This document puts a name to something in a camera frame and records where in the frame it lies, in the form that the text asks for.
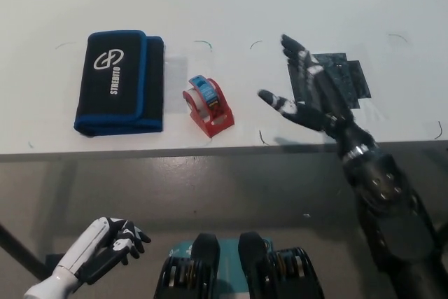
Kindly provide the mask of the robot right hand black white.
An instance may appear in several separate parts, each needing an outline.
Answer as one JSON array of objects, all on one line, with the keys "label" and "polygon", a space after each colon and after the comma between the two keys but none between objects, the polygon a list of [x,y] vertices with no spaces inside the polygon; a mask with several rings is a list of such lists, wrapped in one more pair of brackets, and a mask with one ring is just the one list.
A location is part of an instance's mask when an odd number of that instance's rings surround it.
[{"label": "robot right hand black white", "polygon": [[259,98],[289,121],[336,139],[354,124],[351,109],[324,65],[306,47],[286,34],[281,45],[303,100],[294,102],[266,89],[258,91]]}]

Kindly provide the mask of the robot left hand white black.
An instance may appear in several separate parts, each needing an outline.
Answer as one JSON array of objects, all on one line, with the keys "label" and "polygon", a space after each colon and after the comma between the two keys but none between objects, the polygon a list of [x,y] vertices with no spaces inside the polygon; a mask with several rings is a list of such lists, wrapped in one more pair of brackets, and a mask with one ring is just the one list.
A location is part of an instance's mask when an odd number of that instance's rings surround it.
[{"label": "robot left hand white black", "polygon": [[54,269],[70,274],[80,284],[92,285],[128,257],[138,259],[151,239],[126,219],[101,217],[94,220],[69,248]]}]

